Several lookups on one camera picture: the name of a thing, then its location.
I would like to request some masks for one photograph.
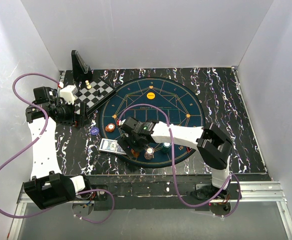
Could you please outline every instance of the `black bookend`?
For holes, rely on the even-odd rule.
[[[71,51],[72,74],[74,81],[84,83],[86,80],[92,80],[91,68],[84,62],[77,50]]]

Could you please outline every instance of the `blue poker chip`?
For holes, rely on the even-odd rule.
[[[97,128],[96,126],[93,126],[90,130],[90,134],[93,136],[96,136],[99,133],[99,128]]]

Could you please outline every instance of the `white wall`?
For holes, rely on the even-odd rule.
[[[21,0],[52,59],[71,69],[238,65],[273,0]]]
[[[292,216],[292,1],[275,0],[239,66],[239,80],[271,176]]]
[[[59,72],[20,0],[0,0],[0,165],[26,146],[30,133],[25,123],[24,103],[12,93],[13,80],[27,72],[57,78]],[[32,89],[50,81],[29,77],[17,84],[17,91],[33,100]],[[0,172],[0,207],[14,213],[23,181],[31,172],[31,150]],[[6,239],[12,219],[0,214],[0,240]]]

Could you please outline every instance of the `black gripper bracket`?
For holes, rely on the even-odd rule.
[[[24,182],[24,190],[40,209],[63,204],[76,197],[72,180],[60,173],[52,173],[41,178],[34,177]]]
[[[218,170],[226,169],[233,145],[229,135],[210,122],[196,142],[198,151],[208,166]]]

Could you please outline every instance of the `black table surface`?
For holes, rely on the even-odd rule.
[[[102,79],[117,88],[143,77],[162,77],[192,90],[202,104],[206,122],[227,131],[234,142],[230,170],[234,173],[266,173],[239,87],[231,68],[150,68],[94,70],[93,80]],[[72,84],[72,72],[66,71],[65,85]],[[91,136],[99,127],[96,111],[90,124],[82,128],[57,125],[55,141],[59,167],[64,175],[170,175],[171,167],[142,168],[98,151],[101,136]],[[198,152],[176,165],[178,175],[209,174]]]

